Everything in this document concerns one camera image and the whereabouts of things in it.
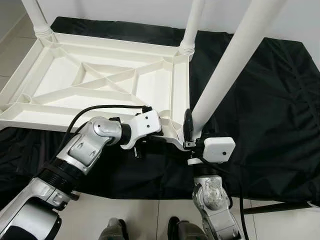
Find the black cable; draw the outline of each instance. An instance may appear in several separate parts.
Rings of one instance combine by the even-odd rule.
[[[75,115],[75,117],[73,118],[73,120],[71,121],[70,125],[68,126],[66,132],[63,135],[63,138],[61,140],[61,143],[59,145],[59,147],[57,148],[56,153],[54,154],[54,156],[52,156],[51,161],[52,162],[56,156],[60,153],[60,151],[63,149],[63,147],[66,144],[67,138],[69,136],[69,134],[71,133],[72,128],[74,127],[76,121],[81,117],[81,115],[85,114],[86,112],[90,111],[90,110],[94,110],[94,109],[142,109],[145,108],[145,105],[142,106],[134,106],[134,105],[96,105],[96,106],[90,106],[87,107],[85,109],[83,109],[82,111],[80,111],[77,115]]]
[[[245,240],[249,240],[247,227],[246,227],[246,221],[245,221],[245,213],[244,213],[243,187],[242,187],[242,183],[241,183],[240,179],[238,178],[238,176],[232,174],[231,172],[229,172],[227,170],[224,170],[223,168],[218,167],[215,163],[212,163],[212,162],[205,160],[203,157],[199,157],[199,159],[201,160],[201,162],[203,162],[204,164],[207,164],[208,166],[210,166],[214,170],[221,172],[221,173],[224,173],[226,175],[232,176],[235,179],[237,179],[237,181],[239,183],[239,188],[240,188],[239,205],[240,205],[241,225],[242,225],[242,230],[243,230]]]
[[[73,133],[73,136],[77,135],[81,129],[84,128],[84,126],[87,124],[87,121],[84,122],[80,127],[78,127],[78,129]]]
[[[232,209],[232,207],[234,206],[234,201],[232,200],[232,197],[228,195],[229,198],[229,209]]]

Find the black fabric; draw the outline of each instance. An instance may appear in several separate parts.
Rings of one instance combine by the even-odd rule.
[[[55,32],[178,46],[184,30],[120,21],[58,17]],[[200,31],[190,63],[193,108],[231,34]],[[300,42],[265,38],[204,131],[227,132],[236,149],[220,165],[242,180],[244,197],[303,202],[320,200],[320,73]],[[7,128],[0,133],[0,207],[49,160],[59,132]],[[106,147],[80,191],[109,198],[190,199],[188,153],[163,142],[141,145],[142,159]],[[239,194],[237,181],[225,187]]]
[[[18,226],[10,226],[2,240],[37,240],[30,232]]]

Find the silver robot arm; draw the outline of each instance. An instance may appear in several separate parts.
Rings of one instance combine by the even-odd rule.
[[[162,129],[151,110],[130,121],[94,117],[30,183],[0,212],[0,239],[54,239],[62,220],[57,210],[77,199],[72,191],[99,159],[104,146],[131,149],[137,140]]]
[[[208,172],[209,164],[227,162],[236,146],[231,137],[216,133],[193,139],[193,119],[186,110],[183,123],[183,147],[190,150],[188,164],[193,167],[193,203],[202,217],[208,240],[244,240],[245,236],[229,210],[229,198],[219,175]]]

